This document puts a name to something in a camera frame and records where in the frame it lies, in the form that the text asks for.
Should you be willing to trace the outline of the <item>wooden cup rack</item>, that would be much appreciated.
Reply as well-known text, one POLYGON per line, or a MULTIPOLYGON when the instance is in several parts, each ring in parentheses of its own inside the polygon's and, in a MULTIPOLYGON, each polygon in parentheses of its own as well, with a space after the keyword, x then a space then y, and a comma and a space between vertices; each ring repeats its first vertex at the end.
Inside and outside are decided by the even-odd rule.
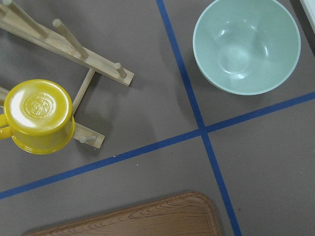
MULTIPOLYGON (((61 20, 55 19, 53 26, 55 30, 50 30, 38 24, 11 0, 4 0, 0 5, 0 27, 3 30, 89 69, 75 99, 71 99, 73 117, 95 73, 102 74, 126 86, 131 83, 133 73, 123 68, 120 63, 111 62, 84 48, 61 20)), ((1 99, 8 92, 9 90, 2 89, 0 91, 1 99)), ((77 139, 84 144, 99 148, 104 140, 104 136, 75 122, 75 131, 72 139, 77 139)))

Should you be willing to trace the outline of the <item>yellow cup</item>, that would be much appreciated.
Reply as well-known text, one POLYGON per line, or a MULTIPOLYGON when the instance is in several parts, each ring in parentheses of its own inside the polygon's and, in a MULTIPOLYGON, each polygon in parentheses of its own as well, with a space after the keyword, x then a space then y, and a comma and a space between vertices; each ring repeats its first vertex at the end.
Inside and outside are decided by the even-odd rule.
POLYGON ((24 81, 0 104, 0 138, 11 138, 24 151, 50 154, 65 147, 74 135, 71 98, 52 81, 24 81))

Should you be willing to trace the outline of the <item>cream bear tray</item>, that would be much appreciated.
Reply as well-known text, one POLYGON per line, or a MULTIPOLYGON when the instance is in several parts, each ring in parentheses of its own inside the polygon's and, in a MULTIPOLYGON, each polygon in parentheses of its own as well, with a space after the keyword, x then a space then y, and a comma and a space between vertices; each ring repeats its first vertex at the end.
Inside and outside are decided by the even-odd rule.
POLYGON ((313 32, 315 31, 315 0, 300 0, 313 32))

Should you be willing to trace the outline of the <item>green bowl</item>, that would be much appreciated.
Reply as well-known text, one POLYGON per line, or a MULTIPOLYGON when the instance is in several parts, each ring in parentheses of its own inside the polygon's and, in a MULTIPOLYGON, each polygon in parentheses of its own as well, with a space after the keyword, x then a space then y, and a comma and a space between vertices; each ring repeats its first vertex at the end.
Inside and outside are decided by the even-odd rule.
POLYGON ((292 74, 301 37, 292 15, 276 0, 216 0, 198 18, 192 47, 209 83, 232 94, 257 95, 292 74))

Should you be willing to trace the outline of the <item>brown wooden tray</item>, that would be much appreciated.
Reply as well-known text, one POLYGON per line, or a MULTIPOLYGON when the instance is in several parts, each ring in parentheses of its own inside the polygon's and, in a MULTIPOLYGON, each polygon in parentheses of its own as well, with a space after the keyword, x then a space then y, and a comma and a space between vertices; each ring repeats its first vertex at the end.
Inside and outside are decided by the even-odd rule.
POLYGON ((32 233, 33 236, 221 236, 211 201, 187 192, 32 233))

